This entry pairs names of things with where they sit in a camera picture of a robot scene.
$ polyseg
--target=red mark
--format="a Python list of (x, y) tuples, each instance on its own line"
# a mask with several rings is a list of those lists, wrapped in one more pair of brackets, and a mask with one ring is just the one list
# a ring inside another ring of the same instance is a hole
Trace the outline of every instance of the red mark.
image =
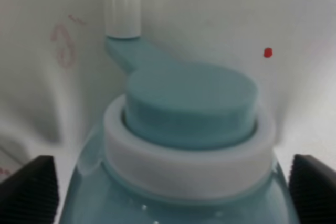
[(58, 63), (63, 68), (71, 68), (76, 62), (75, 43), (63, 24), (57, 24), (54, 27), (50, 41), (57, 43), (56, 58)]
[(265, 51), (264, 51), (264, 57), (265, 57), (265, 58), (271, 58), (272, 55), (273, 55), (272, 48), (270, 48), (270, 47), (265, 48)]
[(86, 26), (86, 22), (81, 20), (80, 18), (74, 18), (72, 14), (68, 15), (69, 19), (75, 23), (79, 23), (81, 26)]

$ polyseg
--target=light blue bottle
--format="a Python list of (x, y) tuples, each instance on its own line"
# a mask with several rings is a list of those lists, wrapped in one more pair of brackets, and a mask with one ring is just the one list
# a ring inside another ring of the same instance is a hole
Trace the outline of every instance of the light blue bottle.
[(60, 223), (298, 224), (255, 84), (174, 60), (137, 38), (139, 0), (109, 1), (106, 50), (127, 91), (90, 133)]

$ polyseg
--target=white backdrop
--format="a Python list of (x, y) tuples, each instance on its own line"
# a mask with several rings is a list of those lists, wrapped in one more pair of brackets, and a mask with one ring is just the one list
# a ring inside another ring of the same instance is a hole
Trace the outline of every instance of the white backdrop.
[[(334, 0), (142, 0), (142, 12), (144, 36), (173, 56), (256, 80), (286, 173), (294, 153), (336, 167)], [(62, 198), (85, 135), (125, 82), (103, 34), (102, 0), (0, 0), (0, 141), (55, 155)]]

